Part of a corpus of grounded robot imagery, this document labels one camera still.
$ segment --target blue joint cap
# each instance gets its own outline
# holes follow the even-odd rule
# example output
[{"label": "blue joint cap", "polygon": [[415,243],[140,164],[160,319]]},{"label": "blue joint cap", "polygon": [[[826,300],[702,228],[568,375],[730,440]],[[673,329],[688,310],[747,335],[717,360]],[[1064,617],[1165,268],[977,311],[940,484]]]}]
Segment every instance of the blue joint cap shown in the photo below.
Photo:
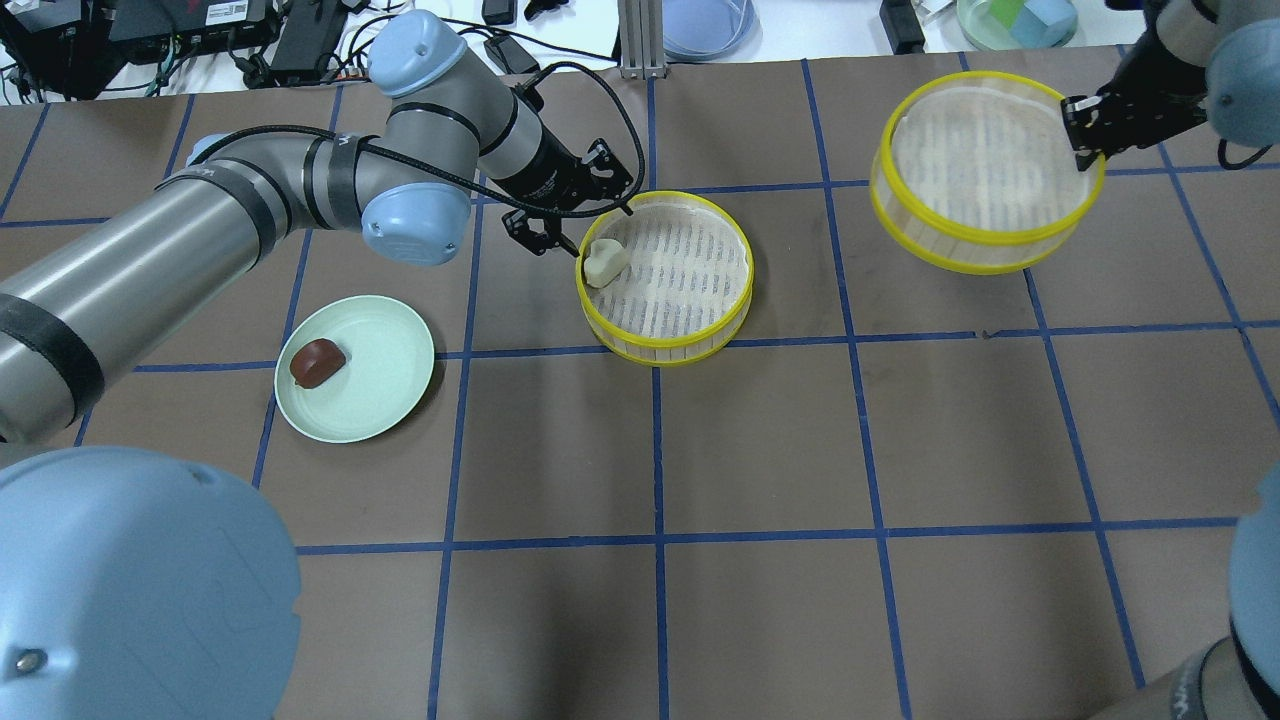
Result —
[{"label": "blue joint cap", "polygon": [[210,145],[212,145],[212,143],[218,142],[219,140],[227,137],[228,135],[230,135],[230,133],[229,132],[215,132],[214,135],[206,135],[205,137],[201,137],[200,140],[197,140],[196,145],[192,146],[192,149],[191,149],[191,155],[187,155],[187,167],[189,168],[191,163],[196,159],[196,156],[198,156],[201,152],[204,152],[206,147],[209,147]]},{"label": "blue joint cap", "polygon": [[361,232],[375,252],[410,265],[443,265],[458,254],[471,200],[443,182],[393,187],[365,208]]},{"label": "blue joint cap", "polygon": [[1204,78],[1208,122],[1217,135],[1248,147],[1280,142],[1280,18],[1229,35]]},{"label": "blue joint cap", "polygon": [[383,94],[403,97],[449,70],[467,44],[426,10],[412,10],[387,23],[369,49],[369,78]]},{"label": "blue joint cap", "polygon": [[1280,465],[1258,486],[1262,507],[1240,518],[1228,577],[1231,623],[1258,675],[1280,691]]}]

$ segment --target black cable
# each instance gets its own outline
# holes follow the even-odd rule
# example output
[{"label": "black cable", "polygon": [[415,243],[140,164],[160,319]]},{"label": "black cable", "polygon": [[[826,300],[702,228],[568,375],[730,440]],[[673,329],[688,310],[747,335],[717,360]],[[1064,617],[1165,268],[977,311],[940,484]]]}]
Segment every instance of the black cable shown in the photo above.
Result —
[{"label": "black cable", "polygon": [[[367,20],[365,24],[362,24],[358,28],[356,28],[356,32],[351,36],[351,44],[348,45],[347,55],[349,56],[349,55],[355,54],[355,50],[352,50],[352,47],[355,47],[355,45],[356,45],[356,38],[360,37],[360,33],[362,33],[366,29],[369,29],[370,26],[372,26],[374,23],[381,22],[381,20],[389,20],[392,18],[398,18],[398,17],[399,15],[378,15],[376,18],[372,18],[372,19]],[[614,58],[611,58],[608,55],[599,55],[599,54],[595,54],[595,53],[589,53],[586,50],[576,50],[573,47],[564,47],[563,45],[553,45],[550,42],[544,42],[541,40],[538,40],[536,37],[527,36],[527,35],[525,35],[522,32],[515,32],[515,31],[509,31],[509,29],[503,29],[500,27],[486,26],[486,24],[483,24],[483,23],[474,23],[471,20],[460,20],[460,19],[456,19],[456,18],[440,18],[440,19],[444,20],[444,22],[447,22],[447,23],[452,23],[452,24],[457,24],[457,26],[463,26],[466,29],[463,29],[458,35],[465,35],[467,32],[489,33],[490,37],[494,36],[494,35],[509,35],[512,37],[518,37],[521,40],[527,40],[529,42],[532,42],[534,45],[541,45],[543,47],[547,47],[549,50],[557,50],[559,53],[568,53],[568,54],[572,54],[572,55],[581,55],[584,58],[591,58],[594,60],[608,60],[611,63],[617,61]]]},{"label": "black cable", "polygon": [[376,18],[366,20],[362,26],[357,27],[356,32],[351,33],[351,42],[347,44],[347,56],[355,55],[355,53],[356,53],[356,40],[360,38],[360,33],[362,33],[366,29],[369,29],[370,27],[372,27],[374,23],[380,23],[383,20],[389,20],[389,19],[398,18],[398,17],[399,15],[378,15]]},{"label": "black cable", "polygon": [[329,74],[329,58],[338,60],[339,65],[342,64],[342,58],[339,58],[337,53],[330,51],[325,53],[324,55],[320,55],[316,59],[315,67],[312,68],[315,72],[320,73],[320,77]]},{"label": "black cable", "polygon": [[1244,160],[1240,160],[1239,163],[1233,163],[1226,159],[1226,140],[1224,138],[1217,142],[1217,164],[1221,165],[1224,170],[1243,170],[1244,168],[1248,168],[1253,163],[1261,160],[1262,156],[1267,154],[1267,150],[1271,150],[1270,145],[1258,150],[1253,155],[1249,155]]},{"label": "black cable", "polygon": [[[640,192],[640,190],[644,187],[645,161],[644,161],[644,143],[640,141],[640,133],[636,132],[636,126],[635,126],[635,123],[631,122],[631,115],[627,114],[626,108],[622,105],[622,100],[620,100],[618,95],[616,92],[613,92],[613,88],[609,87],[609,85],[607,82],[604,82],[604,79],[600,78],[600,76],[595,74],[590,69],[588,69],[588,68],[585,68],[585,67],[582,67],[582,65],[580,65],[577,63],[572,63],[572,61],[567,61],[566,60],[566,61],[559,61],[559,63],[553,63],[550,65],[547,65],[545,68],[543,68],[541,70],[539,70],[538,73],[535,73],[531,78],[529,78],[529,81],[526,81],[524,83],[524,87],[535,87],[538,83],[540,83],[544,79],[547,79],[547,77],[550,73],[556,72],[559,68],[571,68],[571,69],[579,70],[579,72],[586,74],[588,77],[590,77],[596,85],[600,86],[602,90],[604,90],[604,92],[609,96],[609,100],[613,101],[613,105],[618,109],[618,113],[622,115],[622,122],[627,126],[627,132],[631,135],[631,142],[635,145],[635,150],[636,150],[636,165],[637,165],[637,168],[636,168],[636,177],[632,181],[631,187],[627,188],[627,191],[622,193],[622,197],[618,197],[617,200],[613,200],[613,201],[611,201],[611,202],[608,202],[605,205],[602,205],[599,208],[593,208],[591,210],[559,210],[557,208],[539,208],[538,205],[531,205],[531,204],[525,202],[522,200],[516,200],[515,197],[512,197],[509,195],[506,195],[503,192],[497,192],[497,191],[489,190],[488,187],[485,187],[485,186],[483,186],[480,183],[476,183],[476,182],[471,181],[470,178],[463,178],[461,176],[456,176],[456,174],[453,174],[453,173],[451,173],[448,170],[443,170],[440,168],[436,168],[435,165],[431,165],[430,163],[424,163],[422,160],[419,160],[416,158],[411,158],[408,155],[402,155],[399,152],[396,152],[394,150],[388,150],[385,147],[379,147],[376,145],[367,145],[365,141],[361,141],[360,151],[361,152],[369,152],[371,155],[378,155],[380,158],[385,158],[388,160],[394,160],[397,163],[401,163],[402,165],[408,165],[410,168],[415,168],[417,170],[422,170],[424,173],[433,174],[433,176],[435,176],[435,177],[438,177],[440,179],[445,179],[445,181],[452,182],[452,183],[454,183],[454,184],[457,184],[460,187],[465,187],[465,188],[467,188],[467,190],[470,190],[472,192],[477,192],[480,195],[484,195],[485,197],[490,197],[493,200],[497,200],[498,202],[502,202],[502,204],[506,204],[506,205],[511,205],[512,208],[516,208],[517,210],[524,210],[526,213],[530,213],[531,215],[540,217],[540,218],[562,218],[562,219],[595,218],[598,215],[603,215],[604,213],[608,213],[609,210],[617,210],[618,208],[622,208],[627,202],[630,202],[631,199],[635,197],[636,193]],[[238,131],[238,132],[233,132],[233,133],[228,135],[227,137],[224,137],[224,138],[214,142],[212,145],[210,145],[209,147],[206,147],[204,152],[201,152],[198,156],[196,156],[191,161],[191,164],[192,165],[198,165],[200,163],[204,163],[210,156],[212,156],[215,152],[218,152],[223,147],[227,147],[228,145],[236,142],[237,140],[242,140],[244,137],[250,137],[250,136],[255,136],[255,135],[266,135],[266,133],[274,133],[274,132],[291,132],[291,133],[298,133],[298,135],[310,135],[310,136],[315,136],[315,137],[323,137],[325,140],[334,140],[335,137],[338,137],[338,133],[335,133],[333,131],[326,131],[326,129],[320,129],[320,128],[312,128],[312,127],[307,127],[307,126],[260,126],[260,127],[255,127],[255,128],[247,128],[247,129],[242,129],[242,131]]]},{"label": "black cable", "polygon": [[374,41],[370,40],[370,41],[365,42],[364,45],[361,45],[360,47],[357,47],[353,54],[347,55],[347,59],[338,64],[338,69],[334,70],[334,72],[335,73],[342,73],[342,70],[344,70],[347,68],[347,65],[351,64],[351,61],[356,58],[356,55],[364,53],[365,49],[369,47],[372,44],[374,44]]},{"label": "black cable", "polygon": [[151,83],[154,83],[154,82],[155,81],[151,79],[151,81],[147,81],[147,82],[145,82],[142,85],[131,85],[129,87],[104,87],[101,90],[101,92],[125,92],[125,91],[129,91],[129,90],[142,90],[145,87],[151,87]]},{"label": "black cable", "polygon": [[173,79],[173,76],[178,73],[178,70],[182,68],[183,64],[187,63],[187,60],[191,60],[192,58],[196,56],[196,50],[198,49],[200,45],[192,45],[191,50],[187,50],[180,58],[175,59],[173,64],[169,65],[169,69],[164,70],[163,73],[159,73],[156,76],[156,79],[152,81],[155,83],[155,87],[150,92],[147,92],[147,97],[159,97],[160,91],[165,87],[169,87],[169,81]]},{"label": "black cable", "polygon": [[454,19],[454,18],[440,18],[440,19],[444,20],[444,22],[447,22],[447,23],[465,26],[465,27],[468,27],[468,28],[485,29],[485,31],[489,31],[490,33],[494,33],[494,35],[509,35],[512,37],[518,37],[521,40],[527,40],[529,42],[532,42],[534,45],[541,45],[543,47],[547,47],[549,50],[558,50],[561,53],[570,53],[570,54],[573,54],[573,55],[581,55],[584,58],[591,58],[591,59],[595,59],[595,60],[608,60],[611,63],[617,61],[616,58],[609,58],[608,55],[598,55],[595,53],[588,53],[586,50],[576,50],[573,47],[564,47],[563,45],[552,45],[550,42],[544,42],[541,40],[538,40],[536,37],[530,37],[530,36],[527,36],[527,35],[525,35],[522,32],[515,32],[515,31],[500,28],[500,27],[493,27],[493,26],[486,26],[486,24],[481,24],[481,23],[474,23],[471,20],[458,20],[458,19]]}]

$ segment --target blue tape line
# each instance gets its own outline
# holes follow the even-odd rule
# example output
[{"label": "blue tape line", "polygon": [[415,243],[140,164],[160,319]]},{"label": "blue tape line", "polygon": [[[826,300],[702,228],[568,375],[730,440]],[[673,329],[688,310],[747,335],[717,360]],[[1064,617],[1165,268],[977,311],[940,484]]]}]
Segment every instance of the blue tape line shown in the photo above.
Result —
[{"label": "blue tape line", "polygon": [[911,720],[911,697],[908,691],[906,661],[902,655],[902,634],[899,629],[897,600],[893,592],[893,570],[888,556],[888,539],[884,536],[884,514],[881,509],[879,484],[876,478],[876,459],[872,450],[870,424],[867,418],[867,396],[863,388],[861,365],[858,359],[858,333],[849,306],[849,288],[845,278],[844,254],[840,247],[840,229],[836,223],[836,201],[831,188],[831,168],[827,158],[827,143],[822,132],[822,118],[818,113],[818,96],[809,72],[809,60],[800,60],[804,74],[805,94],[809,99],[809,115],[813,120],[814,140],[818,146],[818,164],[822,168],[823,195],[827,202],[827,229],[831,233],[831,255],[836,268],[836,286],[840,291],[840,311],[845,319],[845,334],[849,341],[849,365],[854,380],[854,400],[858,404],[858,427],[863,441],[863,461],[867,466],[867,491],[870,496],[872,518],[876,524],[876,550],[879,557],[881,584],[884,591],[884,615],[888,623],[890,646],[893,651],[893,674],[897,679],[897,700],[902,717]]},{"label": "blue tape line", "polygon": [[[1107,532],[1151,532],[1185,530],[1199,528],[1231,528],[1238,518],[1170,518],[1153,520],[1105,520],[1102,529]],[[955,538],[988,536],[1048,536],[1094,533],[1097,527],[1091,523],[1028,523],[997,525],[925,525],[884,528],[847,528],[828,530],[744,530],[744,532],[704,532],[669,533],[660,538],[662,544],[723,544],[756,542],[812,542],[812,541],[873,541],[887,538]],[[571,536],[554,538],[513,538],[453,542],[390,542],[369,544],[316,544],[301,546],[300,555],[371,555],[393,552],[493,552],[504,550],[557,550],[582,547],[630,547],[657,544],[659,537],[653,536]]]},{"label": "blue tape line", "polygon": [[298,555],[383,555],[390,552],[440,552],[443,542],[399,542],[374,544],[300,544]]},{"label": "blue tape line", "polygon": [[187,137],[187,123],[191,122],[191,110],[196,106],[196,96],[187,96],[187,109],[182,113],[182,124],[178,126],[178,137],[173,140],[173,150],[169,151],[169,161],[164,167],[164,177],[173,174],[173,167],[178,164],[178,151],[182,150],[182,141]]},{"label": "blue tape line", "polygon": [[1142,688],[1147,684],[1142,673],[1142,660],[1138,657],[1138,644],[1133,638],[1133,628],[1129,625],[1129,611],[1125,609],[1124,593],[1120,591],[1120,578],[1116,574],[1115,561],[1111,557],[1111,543],[1102,525],[1102,514],[1098,510],[1098,500],[1093,493],[1093,480],[1089,477],[1089,466],[1084,460],[1084,446],[1080,443],[1080,434],[1075,424],[1075,414],[1071,411],[1071,401],[1066,395],[1066,383],[1062,380],[1062,369],[1057,361],[1057,351],[1053,348],[1053,337],[1048,332],[1048,323],[1044,320],[1044,307],[1041,305],[1039,292],[1036,290],[1036,278],[1032,272],[1023,270],[1027,279],[1027,292],[1032,299],[1032,309],[1036,311],[1036,324],[1041,329],[1041,341],[1044,343],[1044,355],[1048,359],[1048,369],[1053,377],[1053,388],[1057,392],[1057,401],[1062,409],[1062,421],[1066,424],[1066,434],[1071,442],[1071,454],[1075,456],[1075,468],[1080,475],[1080,488],[1084,492],[1084,502],[1089,509],[1089,519],[1098,542],[1098,553],[1102,557],[1102,569],[1107,577],[1107,585],[1111,589],[1111,602],[1115,606],[1116,621],[1120,624],[1120,635],[1124,641],[1125,655],[1129,656],[1129,671],[1133,674],[1134,685]]},{"label": "blue tape line", "polygon": [[84,411],[84,416],[81,418],[81,427],[78,430],[76,430],[76,442],[72,443],[72,447],[79,447],[84,445],[84,433],[88,432],[88,424],[92,418],[93,418],[93,409],[90,407],[88,410]]},{"label": "blue tape line", "polygon": [[849,338],[844,336],[741,338],[731,340],[726,347],[794,347],[800,345],[844,345],[846,342]]},{"label": "blue tape line", "polygon": [[922,340],[973,340],[978,333],[973,331],[936,332],[936,333],[879,333],[854,336],[855,342],[914,342]]},{"label": "blue tape line", "polygon": [[[303,255],[300,256],[300,268],[303,266],[305,256],[310,251],[310,231],[303,238]],[[294,293],[301,275],[294,278]],[[296,307],[288,315],[288,327],[292,328]],[[1249,320],[1242,323],[1248,328],[1280,328],[1280,320]],[[1053,337],[1066,336],[1092,336],[1092,334],[1140,334],[1140,333],[1166,333],[1166,332],[1220,332],[1236,329],[1236,324],[1221,323],[1187,323],[1187,324],[1149,324],[1149,325],[1100,325],[1100,327],[1065,327],[1048,328],[1048,334]],[[285,331],[283,342],[288,340],[291,331]],[[996,331],[982,336],[984,340],[1007,340],[1039,337],[1041,331],[1036,328],[1018,328],[1009,331]],[[927,333],[879,333],[855,336],[854,342],[884,343],[884,342],[934,342],[954,340],[975,340],[979,336],[973,331],[955,332],[927,332]],[[849,338],[845,336],[813,336],[813,337],[764,337],[764,338],[736,338],[726,347],[797,347],[812,345],[844,345]],[[438,360],[492,360],[498,357],[547,357],[558,355],[604,355],[609,352],[603,345],[576,345],[564,347],[525,347],[513,350],[476,350],[470,354],[462,351],[439,352]],[[174,365],[138,365],[136,373],[210,373],[227,370],[257,370],[275,366],[275,360],[248,360],[239,363],[205,363],[205,364],[174,364]]]},{"label": "blue tape line", "polygon": [[262,434],[257,438],[257,457],[253,459],[253,478],[252,484],[255,488],[261,489],[262,487],[262,468],[266,466],[266,448],[271,441],[271,427],[275,425],[275,392],[271,392],[271,397],[266,401],[266,414],[262,416]]},{"label": "blue tape line", "polygon": [[65,220],[10,220],[0,223],[0,228],[60,228],[68,225],[100,225],[110,218],[68,218]]},{"label": "blue tape line", "polygon": [[570,536],[562,538],[513,538],[460,541],[448,543],[452,552],[492,552],[495,550],[557,550],[572,547],[627,547],[653,544],[654,536]]},{"label": "blue tape line", "polygon": [[881,533],[872,528],[832,529],[832,530],[746,530],[746,532],[727,532],[727,533],[676,533],[667,536],[667,544],[876,539],[879,536]]},{"label": "blue tape line", "polygon": [[275,360],[248,363],[177,363],[173,365],[137,365],[134,373],[229,373],[236,370],[271,370]]},{"label": "blue tape line", "polygon": [[649,115],[649,190],[658,190],[658,99],[654,91],[654,79],[645,81],[646,113]]},{"label": "blue tape line", "polygon": [[1092,533],[1093,523],[1012,523],[1004,525],[940,525],[922,528],[887,528],[891,538],[947,538],[970,536],[1039,536],[1056,533]]},{"label": "blue tape line", "polygon": [[780,182],[767,184],[713,184],[708,187],[686,187],[682,192],[691,195],[728,195],[732,192],[788,192],[794,190],[822,190],[820,182]]},{"label": "blue tape line", "polygon": [[49,117],[50,105],[45,105],[40,110],[40,118],[36,120],[36,127],[31,131],[31,140],[27,141],[27,149],[22,151],[22,159],[18,160],[18,169],[13,173],[13,179],[9,182],[9,190],[4,193],[4,200],[0,201],[0,219],[4,219],[4,214],[9,210],[9,202],[13,201],[13,193],[18,191],[18,182],[22,179],[23,170],[27,169],[27,160],[31,160],[31,152],[36,149],[36,140],[40,138],[40,131],[45,127],[45,118]]},{"label": "blue tape line", "polygon": [[599,355],[608,352],[603,345],[573,345],[568,347],[524,347],[517,350],[475,350],[470,357],[476,360],[493,357],[544,357],[548,355]]},{"label": "blue tape line", "polygon": [[667,662],[667,518],[662,465],[662,370],[650,370],[653,384],[653,533],[654,580],[658,618],[658,717],[671,719],[671,683]]},{"label": "blue tape line", "polygon": [[1178,174],[1196,174],[1196,173],[1238,173],[1238,172],[1260,172],[1260,170],[1280,170],[1280,163],[1254,163],[1248,168],[1240,168],[1239,170],[1226,170],[1221,165],[1190,165],[1185,168],[1174,168]]},{"label": "blue tape line", "polygon": [[[479,182],[484,184],[481,174]],[[462,336],[462,373],[458,379],[458,410],[453,420],[453,460],[449,466],[449,500],[444,515],[444,553],[440,559],[440,585],[435,601],[435,635],[431,642],[431,675],[426,691],[426,717],[436,720],[440,711],[440,673],[444,665],[444,619],[449,606],[449,578],[453,573],[453,537],[458,519],[458,487],[462,474],[462,436],[467,419],[467,391],[471,383],[471,347],[475,341],[476,295],[480,284],[480,241],[484,237],[484,205],[476,205],[471,240],[471,283],[467,290],[467,324]]]},{"label": "blue tape line", "polygon": [[1184,518],[1171,520],[1110,520],[1102,527],[1107,532],[1124,530],[1183,530],[1189,528],[1234,528],[1239,518]]},{"label": "blue tape line", "polygon": [[1244,346],[1244,355],[1248,357],[1249,365],[1253,368],[1253,377],[1258,380],[1258,387],[1262,389],[1262,397],[1266,400],[1267,409],[1271,410],[1271,420],[1277,428],[1280,428],[1280,402],[1276,402],[1276,395],[1271,388],[1271,382],[1267,379],[1267,374],[1262,369],[1262,361],[1258,359],[1258,354],[1253,348],[1253,341],[1249,338],[1249,333],[1245,329],[1244,323],[1240,320],[1240,311],[1235,306],[1231,291],[1226,287],[1226,279],[1222,277],[1222,272],[1219,269],[1217,261],[1213,260],[1213,252],[1208,247],[1208,241],[1204,240],[1204,232],[1201,229],[1199,220],[1196,218],[1196,210],[1192,209],[1190,200],[1187,197],[1187,190],[1183,188],[1183,181],[1174,170],[1174,161],[1170,159],[1169,150],[1164,143],[1160,143],[1160,158],[1165,161],[1165,168],[1169,170],[1169,181],[1174,183],[1174,192],[1178,195],[1178,202],[1183,206],[1183,214],[1187,215],[1187,223],[1190,225],[1192,234],[1196,237],[1196,245],[1199,246],[1201,255],[1204,256],[1204,264],[1208,265],[1208,272],[1213,275],[1217,291],[1222,296],[1222,304],[1226,305],[1226,311],[1231,316],[1231,323],[1240,333],[1240,343]]},{"label": "blue tape line", "polygon": [[1234,331],[1234,323],[1152,323],[1147,325],[1098,325],[1085,328],[1048,328],[1053,337],[1087,334],[1181,333],[1199,331]]},{"label": "blue tape line", "polygon": [[329,132],[338,129],[338,115],[342,113],[342,91],[346,90],[343,86],[333,94],[333,110],[329,111]]},{"label": "blue tape line", "polygon": [[293,334],[293,323],[298,318],[298,300],[302,297],[302,279],[307,274],[307,260],[311,259],[311,233],[315,231],[307,229],[302,233],[302,250],[298,252],[298,268],[293,273],[293,290],[289,292],[289,307],[284,313],[284,334],[280,336],[280,348],[289,342],[289,336]]},{"label": "blue tape line", "polygon": [[1166,172],[1165,168],[1107,168],[1107,177],[1162,176]]}]

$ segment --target brown food item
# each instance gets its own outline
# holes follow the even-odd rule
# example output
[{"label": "brown food item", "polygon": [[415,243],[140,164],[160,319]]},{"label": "brown food item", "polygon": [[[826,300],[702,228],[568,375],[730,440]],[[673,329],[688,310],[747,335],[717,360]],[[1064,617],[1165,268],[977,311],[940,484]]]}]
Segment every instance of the brown food item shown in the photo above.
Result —
[{"label": "brown food item", "polygon": [[289,361],[289,374],[293,382],[303,389],[320,387],[334,373],[347,364],[347,356],[329,338],[312,340]]}]

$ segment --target gray robot arm segment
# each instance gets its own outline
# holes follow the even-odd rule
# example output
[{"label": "gray robot arm segment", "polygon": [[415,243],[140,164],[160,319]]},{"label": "gray robot arm segment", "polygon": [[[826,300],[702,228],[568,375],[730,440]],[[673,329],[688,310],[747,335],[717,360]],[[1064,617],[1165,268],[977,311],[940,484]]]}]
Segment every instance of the gray robot arm segment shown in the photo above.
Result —
[{"label": "gray robot arm segment", "polygon": [[[384,136],[233,133],[150,199],[0,282],[0,442],[40,442],[68,427],[291,231],[358,229],[388,258],[440,264],[471,213],[458,183],[479,168],[526,208],[508,231],[541,254],[568,246],[559,217],[609,209],[571,211],[582,201],[639,190],[603,141],[586,159],[568,152],[425,10],[388,23],[370,56],[394,100]],[[529,217],[545,219],[547,233],[525,222],[538,209],[547,213]]]}]

